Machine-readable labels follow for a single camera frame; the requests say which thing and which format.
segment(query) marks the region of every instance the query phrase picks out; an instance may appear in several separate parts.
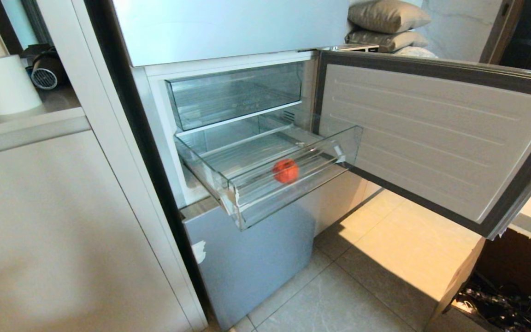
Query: sticker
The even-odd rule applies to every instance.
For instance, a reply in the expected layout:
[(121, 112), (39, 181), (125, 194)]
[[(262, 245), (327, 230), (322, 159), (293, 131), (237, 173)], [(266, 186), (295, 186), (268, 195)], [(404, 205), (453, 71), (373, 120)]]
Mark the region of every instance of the sticker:
[(192, 245), (192, 252), (194, 253), (194, 257), (196, 257), (196, 262), (198, 264), (204, 262), (204, 259), (206, 258), (206, 252), (204, 251), (205, 246), (206, 241), (204, 240)]

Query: cushion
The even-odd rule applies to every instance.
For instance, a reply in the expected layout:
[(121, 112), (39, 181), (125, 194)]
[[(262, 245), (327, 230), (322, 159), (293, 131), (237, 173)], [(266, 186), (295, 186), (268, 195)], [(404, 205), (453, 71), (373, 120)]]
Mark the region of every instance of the cushion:
[(378, 0), (350, 7), (348, 19), (366, 30), (396, 34), (422, 27), (431, 17), (421, 8), (399, 0)]
[(393, 53), (394, 55), (406, 55), (407, 57), (437, 58), (432, 51), (422, 47), (407, 46)]
[(348, 35), (350, 44), (378, 44), (379, 52), (388, 53), (406, 46), (425, 47), (427, 39), (419, 32), (405, 31), (398, 34), (380, 34), (378, 32), (360, 30)]

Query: clear plastic drawer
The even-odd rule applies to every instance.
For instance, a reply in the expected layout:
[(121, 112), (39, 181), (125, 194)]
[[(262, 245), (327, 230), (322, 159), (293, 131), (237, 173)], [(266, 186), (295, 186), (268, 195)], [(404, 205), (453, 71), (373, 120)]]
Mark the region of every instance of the clear plastic drawer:
[(362, 128), (285, 109), (176, 135), (177, 151), (240, 229), (354, 164)]
[(303, 63), (270, 65), (167, 80), (180, 130), (280, 107), (301, 100)]

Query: freezer compartment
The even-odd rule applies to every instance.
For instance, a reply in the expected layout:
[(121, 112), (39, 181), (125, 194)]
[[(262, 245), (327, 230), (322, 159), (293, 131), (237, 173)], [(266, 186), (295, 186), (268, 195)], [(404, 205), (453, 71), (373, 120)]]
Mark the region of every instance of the freezer compartment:
[(354, 164), (362, 128), (284, 109), (175, 137), (185, 165), (241, 230), (339, 176)]
[(219, 331), (229, 331), (308, 264), (319, 196), (306, 195), (243, 232), (212, 198), (181, 210), (190, 243), (205, 251), (198, 268)]
[(166, 80), (175, 122), (193, 130), (301, 100), (303, 63)]

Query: small fan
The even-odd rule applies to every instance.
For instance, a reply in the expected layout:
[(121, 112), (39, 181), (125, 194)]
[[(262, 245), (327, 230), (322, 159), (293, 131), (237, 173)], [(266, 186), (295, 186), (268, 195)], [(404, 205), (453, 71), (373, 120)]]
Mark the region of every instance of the small fan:
[(30, 78), (42, 90), (52, 90), (67, 82), (67, 73), (54, 47), (34, 58)]

